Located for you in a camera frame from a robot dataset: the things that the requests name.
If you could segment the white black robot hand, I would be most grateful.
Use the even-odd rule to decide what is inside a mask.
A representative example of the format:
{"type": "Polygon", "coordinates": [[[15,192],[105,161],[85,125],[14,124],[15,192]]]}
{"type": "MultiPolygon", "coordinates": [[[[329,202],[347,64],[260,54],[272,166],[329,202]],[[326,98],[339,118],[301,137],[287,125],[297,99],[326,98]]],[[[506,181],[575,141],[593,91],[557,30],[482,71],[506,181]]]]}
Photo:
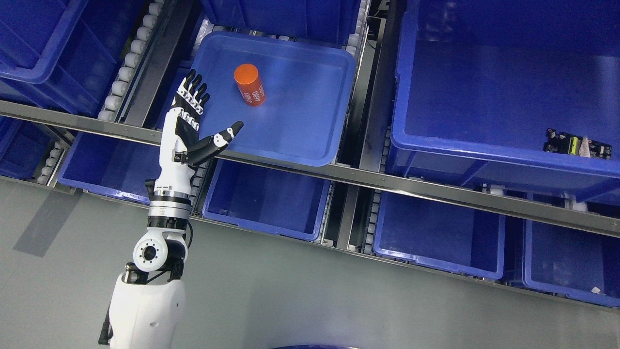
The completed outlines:
{"type": "Polygon", "coordinates": [[[244,126],[236,121],[219,133],[200,139],[199,130],[210,99],[201,74],[191,69],[173,94],[159,146],[159,177],[149,183],[149,200],[176,194],[187,198],[192,177],[201,164],[228,148],[244,126]]]}

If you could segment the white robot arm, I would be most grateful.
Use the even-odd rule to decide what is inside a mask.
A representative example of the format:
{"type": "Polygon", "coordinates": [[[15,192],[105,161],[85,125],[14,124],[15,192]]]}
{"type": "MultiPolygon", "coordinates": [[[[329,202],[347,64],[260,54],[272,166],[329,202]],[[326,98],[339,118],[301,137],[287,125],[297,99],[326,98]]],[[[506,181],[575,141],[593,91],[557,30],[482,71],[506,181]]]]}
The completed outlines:
{"type": "Polygon", "coordinates": [[[146,231],[117,277],[99,336],[111,349],[170,349],[186,307],[191,181],[150,180],[146,187],[146,231]]]}

